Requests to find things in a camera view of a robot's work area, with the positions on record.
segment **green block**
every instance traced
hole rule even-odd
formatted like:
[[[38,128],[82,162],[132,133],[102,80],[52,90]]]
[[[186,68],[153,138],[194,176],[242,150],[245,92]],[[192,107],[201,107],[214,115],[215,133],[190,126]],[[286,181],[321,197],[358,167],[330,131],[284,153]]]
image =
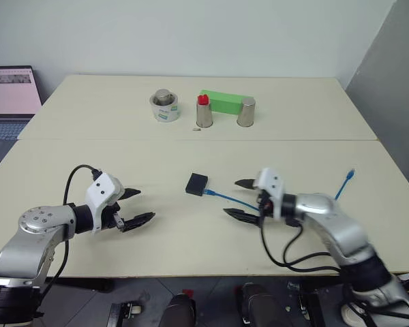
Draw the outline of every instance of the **green block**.
[[[211,100],[211,110],[225,114],[239,114],[241,104],[246,95],[221,93],[210,90],[202,90],[200,94],[207,94]]]

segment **gray wall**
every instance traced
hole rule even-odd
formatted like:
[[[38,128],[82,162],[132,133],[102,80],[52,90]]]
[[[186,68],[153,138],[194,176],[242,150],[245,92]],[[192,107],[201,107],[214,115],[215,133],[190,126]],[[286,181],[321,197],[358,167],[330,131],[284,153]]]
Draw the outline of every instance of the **gray wall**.
[[[68,74],[338,77],[394,0],[0,0],[0,65]]]
[[[347,88],[409,181],[409,0],[399,0]]]

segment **red object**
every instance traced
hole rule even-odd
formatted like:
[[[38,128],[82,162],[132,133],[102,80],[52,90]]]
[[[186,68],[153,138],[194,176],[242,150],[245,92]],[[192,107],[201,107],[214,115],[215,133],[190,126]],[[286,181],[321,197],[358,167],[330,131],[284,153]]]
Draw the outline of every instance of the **red object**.
[[[207,94],[199,95],[197,97],[197,103],[201,106],[207,106],[209,104],[209,97]]]
[[[188,295],[188,298],[192,298],[192,296],[194,296],[194,290],[182,290],[182,293]]]

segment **table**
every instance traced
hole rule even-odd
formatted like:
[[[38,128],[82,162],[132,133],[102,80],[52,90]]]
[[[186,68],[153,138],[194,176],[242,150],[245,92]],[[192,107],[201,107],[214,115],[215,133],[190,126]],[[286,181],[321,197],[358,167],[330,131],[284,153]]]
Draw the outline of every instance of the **table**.
[[[167,88],[179,96],[181,116],[153,118],[149,98]],[[251,127],[213,113],[214,124],[196,126],[202,89],[251,95]],[[68,76],[22,131],[20,139],[92,140],[375,140],[334,78],[186,78]]]
[[[147,211],[156,216],[124,234],[111,229],[76,235],[64,277],[294,274],[269,261],[258,228],[222,211],[242,206],[184,191],[191,172],[197,172],[209,176],[210,189],[254,203],[256,194],[233,182],[253,178],[267,166],[282,175],[288,193],[331,195],[355,168],[339,203],[365,228],[389,270],[409,271],[409,184],[377,141],[20,140],[0,164],[0,249],[15,233],[21,213],[61,203],[68,174],[78,164],[101,168],[142,190],[120,203],[123,217]],[[69,201],[82,203],[90,182],[88,172],[76,174]],[[296,230],[273,222],[266,229],[279,257]],[[62,248],[57,247],[51,274]],[[290,257],[313,251],[324,247],[308,230]],[[301,266],[330,263],[316,258]]]

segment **red cap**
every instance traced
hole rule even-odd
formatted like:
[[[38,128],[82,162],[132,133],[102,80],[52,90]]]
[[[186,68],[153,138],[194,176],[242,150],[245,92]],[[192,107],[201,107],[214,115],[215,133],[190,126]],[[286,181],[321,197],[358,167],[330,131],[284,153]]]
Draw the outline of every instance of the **red cap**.
[[[207,94],[199,95],[197,97],[197,103],[201,106],[207,106],[209,104],[209,97]]]

